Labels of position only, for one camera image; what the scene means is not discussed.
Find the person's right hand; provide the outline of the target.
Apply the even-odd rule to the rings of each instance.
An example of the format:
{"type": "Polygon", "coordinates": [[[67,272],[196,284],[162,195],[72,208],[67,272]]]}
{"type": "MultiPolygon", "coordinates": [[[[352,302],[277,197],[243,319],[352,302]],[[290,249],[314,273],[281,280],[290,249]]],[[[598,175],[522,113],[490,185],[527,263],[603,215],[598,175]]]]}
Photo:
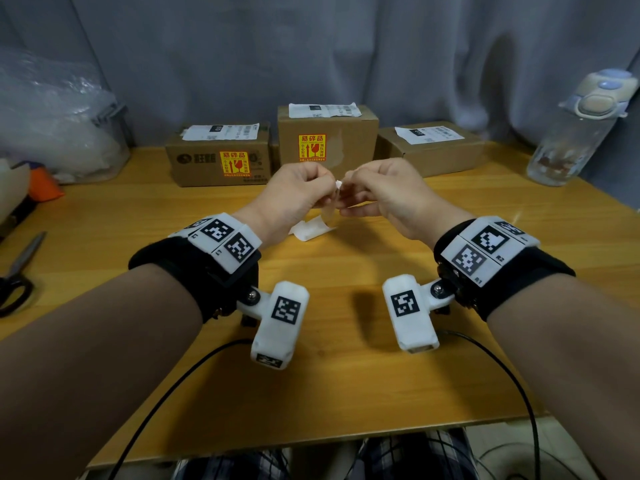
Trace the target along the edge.
{"type": "Polygon", "coordinates": [[[386,218],[403,236],[434,249],[437,241],[453,227],[475,219],[468,211],[435,193],[410,163],[392,160],[393,203],[386,218]]]}

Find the wide cardboard box yellow sticker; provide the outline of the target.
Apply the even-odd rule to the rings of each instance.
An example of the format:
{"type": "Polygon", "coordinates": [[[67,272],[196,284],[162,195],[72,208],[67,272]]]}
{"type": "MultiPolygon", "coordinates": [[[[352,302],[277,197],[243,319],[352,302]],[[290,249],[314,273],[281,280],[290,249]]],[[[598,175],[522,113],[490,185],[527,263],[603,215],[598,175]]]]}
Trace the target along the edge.
{"type": "Polygon", "coordinates": [[[180,187],[267,184],[270,124],[185,125],[165,144],[180,187]]]}

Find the white wrist marker block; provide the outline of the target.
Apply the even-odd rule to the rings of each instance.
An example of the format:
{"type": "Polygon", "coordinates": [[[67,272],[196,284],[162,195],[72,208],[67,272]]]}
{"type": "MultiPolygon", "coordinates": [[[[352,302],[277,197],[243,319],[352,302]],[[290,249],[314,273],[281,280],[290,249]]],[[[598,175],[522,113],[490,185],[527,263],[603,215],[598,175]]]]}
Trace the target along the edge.
{"type": "Polygon", "coordinates": [[[512,259],[540,241],[498,216],[474,220],[456,232],[440,255],[478,287],[484,287],[512,259]]]}
{"type": "Polygon", "coordinates": [[[206,216],[168,236],[186,239],[234,274],[258,252],[262,241],[247,224],[227,213],[206,216]]]}

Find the black handled scissors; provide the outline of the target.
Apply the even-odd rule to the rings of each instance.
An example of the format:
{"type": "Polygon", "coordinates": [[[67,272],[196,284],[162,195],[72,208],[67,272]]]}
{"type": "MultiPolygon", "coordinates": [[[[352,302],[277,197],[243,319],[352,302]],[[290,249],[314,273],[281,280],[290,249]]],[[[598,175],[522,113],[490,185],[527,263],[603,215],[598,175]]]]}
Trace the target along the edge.
{"type": "Polygon", "coordinates": [[[31,297],[35,285],[23,271],[33,259],[46,236],[46,231],[37,234],[14,260],[7,275],[0,277],[0,319],[16,312],[31,297]]]}

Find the clear water bottle cream lid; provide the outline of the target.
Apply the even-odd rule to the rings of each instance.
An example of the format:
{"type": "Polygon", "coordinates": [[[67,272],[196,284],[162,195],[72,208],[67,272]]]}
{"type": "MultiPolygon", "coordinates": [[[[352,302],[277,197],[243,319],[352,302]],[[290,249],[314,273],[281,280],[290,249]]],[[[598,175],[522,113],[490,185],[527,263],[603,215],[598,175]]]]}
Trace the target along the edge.
{"type": "Polygon", "coordinates": [[[559,111],[527,166],[539,184],[560,187],[578,176],[604,142],[640,87],[640,80],[622,69],[587,74],[559,111]]]}

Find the plaid trousers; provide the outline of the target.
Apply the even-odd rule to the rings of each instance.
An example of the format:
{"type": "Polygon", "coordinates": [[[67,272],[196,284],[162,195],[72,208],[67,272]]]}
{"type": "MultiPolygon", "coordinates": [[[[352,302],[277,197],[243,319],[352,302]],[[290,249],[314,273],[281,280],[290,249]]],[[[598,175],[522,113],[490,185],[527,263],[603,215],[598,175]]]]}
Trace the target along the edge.
{"type": "MultiPolygon", "coordinates": [[[[181,460],[171,480],[292,480],[281,449],[181,460]]],[[[338,480],[481,480],[462,428],[366,438],[338,480]]]]}

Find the tall cardboard box yellow sticker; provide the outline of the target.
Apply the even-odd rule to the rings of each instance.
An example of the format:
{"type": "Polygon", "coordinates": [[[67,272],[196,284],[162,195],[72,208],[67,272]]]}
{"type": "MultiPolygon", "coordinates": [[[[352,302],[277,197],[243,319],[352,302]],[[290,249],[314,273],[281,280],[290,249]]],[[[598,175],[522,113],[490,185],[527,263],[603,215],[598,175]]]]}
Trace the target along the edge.
{"type": "Polygon", "coordinates": [[[335,177],[370,162],[380,120],[365,105],[288,104],[278,107],[278,160],[316,162],[335,177]]]}

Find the flat cardboard box white label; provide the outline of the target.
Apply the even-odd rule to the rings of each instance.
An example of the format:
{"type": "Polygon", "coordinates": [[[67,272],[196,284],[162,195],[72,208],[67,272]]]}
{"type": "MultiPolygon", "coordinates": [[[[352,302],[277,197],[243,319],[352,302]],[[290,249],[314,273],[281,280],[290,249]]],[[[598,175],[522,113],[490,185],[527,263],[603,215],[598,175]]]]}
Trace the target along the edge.
{"type": "Polygon", "coordinates": [[[448,121],[380,128],[374,160],[404,159],[421,177],[433,177],[482,165],[485,143],[448,121]]]}

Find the clear bubble wrap bag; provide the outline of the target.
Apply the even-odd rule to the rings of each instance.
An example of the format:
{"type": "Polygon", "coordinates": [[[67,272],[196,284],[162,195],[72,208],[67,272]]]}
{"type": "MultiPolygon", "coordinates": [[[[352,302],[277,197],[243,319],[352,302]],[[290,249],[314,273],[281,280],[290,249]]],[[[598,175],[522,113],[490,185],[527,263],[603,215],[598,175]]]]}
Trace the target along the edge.
{"type": "Polygon", "coordinates": [[[0,46],[0,155],[41,163],[58,183],[85,184],[102,168],[92,123],[116,96],[89,63],[0,46]]]}

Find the person's left forearm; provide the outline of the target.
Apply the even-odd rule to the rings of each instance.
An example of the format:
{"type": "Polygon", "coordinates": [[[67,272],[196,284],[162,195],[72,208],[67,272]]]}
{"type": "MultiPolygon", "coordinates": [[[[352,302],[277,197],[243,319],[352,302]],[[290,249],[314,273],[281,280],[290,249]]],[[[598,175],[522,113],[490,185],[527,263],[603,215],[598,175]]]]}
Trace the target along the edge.
{"type": "Polygon", "coordinates": [[[75,480],[203,326],[155,265],[117,276],[0,341],[0,480],[75,480]]]}

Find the white paper strip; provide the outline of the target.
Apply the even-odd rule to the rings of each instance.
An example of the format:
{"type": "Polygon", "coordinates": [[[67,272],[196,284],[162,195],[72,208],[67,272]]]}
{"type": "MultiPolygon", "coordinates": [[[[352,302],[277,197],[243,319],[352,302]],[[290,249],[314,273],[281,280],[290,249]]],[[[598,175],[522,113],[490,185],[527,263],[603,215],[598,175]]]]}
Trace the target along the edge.
{"type": "Polygon", "coordinates": [[[338,211],[336,202],[340,195],[342,181],[335,182],[335,192],[329,204],[321,209],[321,213],[309,221],[300,221],[289,231],[289,235],[295,236],[299,241],[307,242],[321,235],[331,232],[337,225],[338,211]]]}

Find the person's left hand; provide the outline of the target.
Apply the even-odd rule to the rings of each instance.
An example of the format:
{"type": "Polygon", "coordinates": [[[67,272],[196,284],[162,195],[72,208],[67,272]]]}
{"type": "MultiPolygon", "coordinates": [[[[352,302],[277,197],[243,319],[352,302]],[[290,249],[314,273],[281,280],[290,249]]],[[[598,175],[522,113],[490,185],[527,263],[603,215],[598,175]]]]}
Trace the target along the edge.
{"type": "Polygon", "coordinates": [[[302,211],[296,201],[295,164],[283,165],[256,199],[232,215],[251,227],[262,249],[282,242],[310,211],[302,211]]]}

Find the white left wrist marker block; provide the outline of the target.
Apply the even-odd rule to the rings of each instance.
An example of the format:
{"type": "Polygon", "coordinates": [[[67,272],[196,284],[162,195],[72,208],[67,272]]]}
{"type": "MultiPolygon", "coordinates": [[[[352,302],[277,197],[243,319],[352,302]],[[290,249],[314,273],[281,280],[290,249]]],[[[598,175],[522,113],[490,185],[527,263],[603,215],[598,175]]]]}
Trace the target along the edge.
{"type": "Polygon", "coordinates": [[[247,224],[227,213],[206,216],[168,236],[186,239],[234,274],[258,252],[262,241],[247,224]]]}

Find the person's right forearm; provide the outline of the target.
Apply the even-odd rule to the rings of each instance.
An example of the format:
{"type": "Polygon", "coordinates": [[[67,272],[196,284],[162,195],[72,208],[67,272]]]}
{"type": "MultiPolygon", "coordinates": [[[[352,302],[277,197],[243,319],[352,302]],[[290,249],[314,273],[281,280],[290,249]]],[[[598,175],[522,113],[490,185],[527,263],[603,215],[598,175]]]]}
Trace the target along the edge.
{"type": "Polygon", "coordinates": [[[486,322],[607,480],[640,480],[640,311],[555,274],[508,298],[486,322]]]}

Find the grey curtain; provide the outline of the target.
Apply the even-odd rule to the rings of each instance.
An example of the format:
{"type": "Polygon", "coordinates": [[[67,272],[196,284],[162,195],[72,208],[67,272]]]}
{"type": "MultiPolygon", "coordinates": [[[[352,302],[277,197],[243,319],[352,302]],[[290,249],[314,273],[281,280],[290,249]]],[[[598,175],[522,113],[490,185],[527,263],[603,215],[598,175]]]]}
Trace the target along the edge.
{"type": "Polygon", "coordinates": [[[0,46],[94,65],[139,146],[355,102],[535,147],[588,73],[640,78],[640,0],[0,0],[0,46]]]}

